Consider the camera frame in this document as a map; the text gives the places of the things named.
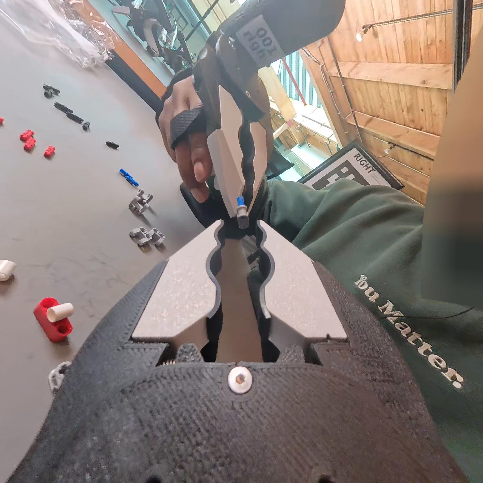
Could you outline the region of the black framed marker sign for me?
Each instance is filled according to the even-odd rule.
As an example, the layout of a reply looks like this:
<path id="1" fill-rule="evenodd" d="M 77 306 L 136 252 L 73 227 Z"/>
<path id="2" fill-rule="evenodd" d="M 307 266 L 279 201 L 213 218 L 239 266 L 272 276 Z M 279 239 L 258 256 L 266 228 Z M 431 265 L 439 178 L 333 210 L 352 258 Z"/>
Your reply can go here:
<path id="1" fill-rule="evenodd" d="M 298 182 L 323 189 L 340 179 L 353 180 L 362 186 L 388 186 L 398 191 L 404 188 L 404 184 L 358 141 L 347 144 Z"/>

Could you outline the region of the wooden background desk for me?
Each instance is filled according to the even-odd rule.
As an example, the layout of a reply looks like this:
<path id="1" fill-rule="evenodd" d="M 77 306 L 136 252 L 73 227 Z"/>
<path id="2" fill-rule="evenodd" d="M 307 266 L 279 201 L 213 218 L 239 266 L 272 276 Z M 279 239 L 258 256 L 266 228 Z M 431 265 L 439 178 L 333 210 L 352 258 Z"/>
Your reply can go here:
<path id="1" fill-rule="evenodd" d="M 114 1 L 89 1 L 92 19 L 105 22 L 112 29 L 112 58 L 107 65 L 149 107 L 159 111 L 161 97 L 171 81 L 172 73 L 161 58 L 151 57 L 145 46 L 127 26 L 128 17 L 115 14 Z"/>

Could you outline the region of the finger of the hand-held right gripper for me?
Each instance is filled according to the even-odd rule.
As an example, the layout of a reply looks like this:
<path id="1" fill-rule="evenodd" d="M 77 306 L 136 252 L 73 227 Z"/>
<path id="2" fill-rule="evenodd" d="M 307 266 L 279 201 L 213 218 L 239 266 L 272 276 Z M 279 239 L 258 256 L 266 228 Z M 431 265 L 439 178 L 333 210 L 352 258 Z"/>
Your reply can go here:
<path id="1" fill-rule="evenodd" d="M 218 190 L 222 195 L 228 216 L 237 217 L 237 198 L 243 194 L 243 152 L 239 144 L 239 132 L 243 115 L 232 95 L 218 87 L 221 127 L 207 138 Z"/>
<path id="2" fill-rule="evenodd" d="M 267 133 L 259 122 L 250 123 L 248 160 L 245 162 L 245 203 L 250 212 L 268 166 Z"/>

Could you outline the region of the black exercise machine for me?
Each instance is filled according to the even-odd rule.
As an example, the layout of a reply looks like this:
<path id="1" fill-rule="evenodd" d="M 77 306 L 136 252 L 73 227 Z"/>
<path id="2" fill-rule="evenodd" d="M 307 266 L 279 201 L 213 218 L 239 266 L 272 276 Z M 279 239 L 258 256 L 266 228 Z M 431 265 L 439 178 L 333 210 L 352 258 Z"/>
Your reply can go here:
<path id="1" fill-rule="evenodd" d="M 146 42 L 152 57 L 161 58 L 175 73 L 193 64 L 193 58 L 175 17 L 164 1 L 124 1 L 128 26 Z"/>

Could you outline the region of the red short beam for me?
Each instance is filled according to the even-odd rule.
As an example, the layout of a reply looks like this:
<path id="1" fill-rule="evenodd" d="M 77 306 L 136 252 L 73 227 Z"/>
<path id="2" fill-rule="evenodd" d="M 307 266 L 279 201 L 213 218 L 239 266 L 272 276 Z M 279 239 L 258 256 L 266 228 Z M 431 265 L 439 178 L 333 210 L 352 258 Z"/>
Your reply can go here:
<path id="1" fill-rule="evenodd" d="M 39 326 L 42 328 L 49 341 L 58 343 L 64 341 L 73 331 L 73 326 L 69 318 L 63 319 L 56 323 L 50 323 L 46 317 L 46 310 L 53 306 L 62 304 L 53 297 L 47 297 L 38 302 L 33 310 Z"/>

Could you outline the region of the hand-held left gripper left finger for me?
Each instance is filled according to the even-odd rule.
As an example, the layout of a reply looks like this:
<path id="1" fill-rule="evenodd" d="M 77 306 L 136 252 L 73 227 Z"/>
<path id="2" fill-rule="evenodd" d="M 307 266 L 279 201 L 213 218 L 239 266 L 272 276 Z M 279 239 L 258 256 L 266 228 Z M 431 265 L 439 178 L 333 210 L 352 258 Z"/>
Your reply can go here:
<path id="1" fill-rule="evenodd" d="M 132 332 L 134 342 L 163 342 L 175 349 L 186 343 L 202 349 L 209 342 L 207 320 L 221 304 L 216 274 L 223 228 L 222 220 L 215 221 L 167 260 Z"/>

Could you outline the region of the clear plastic bag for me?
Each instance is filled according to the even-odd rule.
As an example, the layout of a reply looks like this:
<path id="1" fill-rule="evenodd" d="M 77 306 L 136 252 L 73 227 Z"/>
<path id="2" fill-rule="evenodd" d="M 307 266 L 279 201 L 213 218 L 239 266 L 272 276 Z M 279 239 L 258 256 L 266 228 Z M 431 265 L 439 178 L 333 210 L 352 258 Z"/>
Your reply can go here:
<path id="1" fill-rule="evenodd" d="M 1 26 L 88 69 L 113 58 L 116 33 L 88 1 L 1 1 Z"/>

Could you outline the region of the person's right hand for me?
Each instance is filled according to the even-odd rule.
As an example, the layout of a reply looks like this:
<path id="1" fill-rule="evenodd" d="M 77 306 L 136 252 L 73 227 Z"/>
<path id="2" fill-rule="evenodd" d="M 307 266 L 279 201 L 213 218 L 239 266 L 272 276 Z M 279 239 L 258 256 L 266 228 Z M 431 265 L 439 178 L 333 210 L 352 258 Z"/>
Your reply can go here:
<path id="1" fill-rule="evenodd" d="M 179 174 L 194 199 L 199 203 L 208 200 L 210 191 L 206 184 L 211 175 L 213 164 L 207 144 L 205 132 L 190 134 L 186 140 L 178 143 L 172 149 L 171 121 L 184 111 L 201 108 L 194 87 L 193 76 L 187 77 L 174 84 L 171 95 L 164 102 L 157 124 L 168 155 L 177 164 Z"/>

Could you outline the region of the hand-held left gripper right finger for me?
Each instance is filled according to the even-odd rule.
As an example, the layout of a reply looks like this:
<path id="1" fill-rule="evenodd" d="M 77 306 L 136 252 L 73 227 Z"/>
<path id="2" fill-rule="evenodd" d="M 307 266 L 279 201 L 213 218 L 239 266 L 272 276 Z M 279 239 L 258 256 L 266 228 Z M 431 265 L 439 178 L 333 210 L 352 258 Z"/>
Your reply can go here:
<path id="1" fill-rule="evenodd" d="M 268 340 L 278 349 L 297 345 L 346 342 L 347 333 L 317 274 L 314 262 L 266 222 L 257 222 L 259 291 Z"/>

